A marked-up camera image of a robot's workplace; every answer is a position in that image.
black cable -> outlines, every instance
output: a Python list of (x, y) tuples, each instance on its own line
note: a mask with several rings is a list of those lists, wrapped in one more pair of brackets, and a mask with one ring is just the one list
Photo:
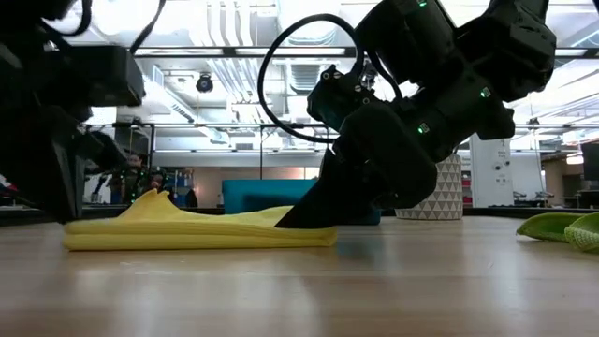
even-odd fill
[(58, 47), (58, 49), (64, 51), (70, 48), (70, 45), (63, 39), (63, 37), (78, 37), (85, 33), (85, 31), (87, 31), (92, 24), (92, 0), (81, 0), (81, 8), (83, 11), (81, 14), (81, 21), (77, 29), (75, 29), (73, 32), (60, 32), (52, 28), (45, 21), (39, 21), (41, 27), (44, 28), (48, 34), (50, 41), (52, 41)]
[(393, 93), (395, 94), (395, 98), (402, 98), (403, 95), (402, 95), (402, 90), (400, 89), (400, 86), (393, 79), (393, 77), (385, 70), (385, 68), (381, 64), (381, 60), (378, 58), (378, 55), (376, 55), (376, 52), (367, 51), (367, 53), (368, 53), (368, 58), (371, 60), (371, 64), (373, 64), (376, 71), (378, 71), (378, 74), (381, 75), (381, 77), (383, 79), (385, 79), (385, 81), (387, 81), (389, 84), (391, 84), (391, 88), (393, 88)]
[(354, 31), (354, 27), (352, 27), (351, 24), (349, 24), (347, 21), (345, 21), (344, 19), (342, 19), (338, 16), (335, 16), (332, 14), (316, 14), (316, 15), (311, 15), (309, 17), (303, 18), (303, 19), (299, 20), (298, 22), (293, 23), (292, 25), (289, 26), (289, 28), (285, 29), (274, 40), (274, 42), (272, 42), (272, 45), (270, 45), (269, 50), (267, 51), (266, 55), (264, 56), (264, 60), (262, 61), (262, 66), (260, 66), (260, 72), (258, 73), (258, 78), (257, 78), (258, 99), (260, 101), (260, 106), (262, 106), (262, 109), (264, 109), (264, 112), (269, 116), (269, 118), (272, 120), (272, 122), (275, 125), (277, 125), (278, 127), (280, 127), (281, 129), (283, 129), (284, 132), (288, 133), (289, 135), (297, 137), (299, 139), (304, 139), (304, 140), (316, 142), (316, 143), (332, 143), (333, 141), (335, 141), (335, 139), (326, 139), (326, 138), (321, 138), (321, 137), (313, 137), (313, 136), (303, 135), (300, 132), (293, 129), (292, 127), (290, 127), (289, 125), (281, 122), (281, 120), (279, 120), (279, 118), (277, 118), (277, 116), (269, 109), (269, 107), (266, 103), (266, 98), (264, 97), (264, 78), (266, 77), (266, 69), (269, 67), (270, 59), (274, 55), (274, 52), (277, 50), (277, 48), (279, 48), (279, 46), (281, 46), (281, 43), (283, 43), (283, 41), (285, 41), (295, 31), (297, 31), (304, 25), (306, 25), (308, 23), (312, 23), (312, 22), (335, 23), (338, 26), (340, 26), (351, 37), (352, 41), (356, 45), (356, 62), (354, 63), (354, 66), (352, 66), (350, 73), (355, 74), (356, 78), (359, 79), (359, 76), (362, 73), (362, 70), (364, 68), (364, 50), (362, 47), (360, 47), (360, 44), (358, 42), (358, 37), (356, 36), (356, 32)]
[(148, 38), (148, 36), (150, 35), (150, 33), (153, 30), (153, 27), (158, 22), (158, 18), (160, 18), (160, 14), (162, 14), (162, 9), (165, 8), (166, 4), (167, 4), (167, 0), (159, 0), (158, 10), (156, 11), (156, 14), (153, 16), (153, 19), (150, 21), (150, 23), (148, 23), (148, 25), (145, 28), (143, 28), (141, 33), (139, 33), (138, 37), (135, 39), (135, 41), (131, 45), (131, 48), (129, 49), (129, 51), (132, 54), (135, 55), (136, 51), (138, 51), (139, 47), (141, 47), (141, 44), (143, 43), (143, 41), (145, 41), (146, 38)]

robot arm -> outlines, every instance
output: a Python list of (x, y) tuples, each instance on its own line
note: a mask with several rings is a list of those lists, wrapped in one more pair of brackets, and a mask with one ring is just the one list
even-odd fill
[[(71, 46), (63, 37), (87, 30), (91, 0), (81, 0), (81, 24), (60, 33), (44, 20), (61, 20), (74, 0), (7, 0), (0, 4), (0, 172), (38, 208), (59, 222), (81, 216), (85, 162), (102, 170), (125, 161), (114, 140), (80, 127), (90, 107), (138, 106), (143, 78), (133, 54), (154, 20), (127, 48)], [(35, 179), (43, 168), (43, 180)]]
[[(542, 91), (553, 70), (556, 37), (544, 23), (547, 9), (546, 0), (495, 0), (456, 28), (435, 0), (380, 2), (349, 32), (358, 50), (352, 70), (330, 67), (308, 96), (308, 113), (340, 136), (325, 154), (316, 186), (277, 226), (327, 227), (372, 208), (414, 207), (436, 186), (435, 163), (462, 141), (474, 133), (511, 138), (513, 111), (504, 102)], [(393, 101), (360, 85), (362, 51), (396, 88)], [(397, 87), (404, 81), (418, 84), (418, 92), (402, 97)]]

yellow towel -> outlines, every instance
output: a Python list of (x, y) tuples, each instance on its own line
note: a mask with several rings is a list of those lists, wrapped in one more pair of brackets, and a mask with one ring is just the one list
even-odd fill
[(112, 219), (80, 220), (65, 226), (69, 250), (156, 250), (331, 246), (337, 228), (276, 228), (291, 209), (207, 215), (179, 210), (168, 192), (147, 192)]

table surface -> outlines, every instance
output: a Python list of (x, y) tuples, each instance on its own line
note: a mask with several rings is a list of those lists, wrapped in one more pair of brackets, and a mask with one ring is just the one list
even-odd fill
[(330, 248), (68, 253), (0, 228), (0, 336), (599, 336), (599, 256), (521, 220), (385, 219)]

teal couch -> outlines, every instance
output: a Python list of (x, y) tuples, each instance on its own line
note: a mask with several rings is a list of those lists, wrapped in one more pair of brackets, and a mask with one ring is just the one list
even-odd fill
[[(271, 207), (293, 206), (314, 186), (316, 180), (226, 180), (223, 181), (225, 214), (256, 212)], [(356, 225), (378, 225), (381, 213), (353, 222)]]

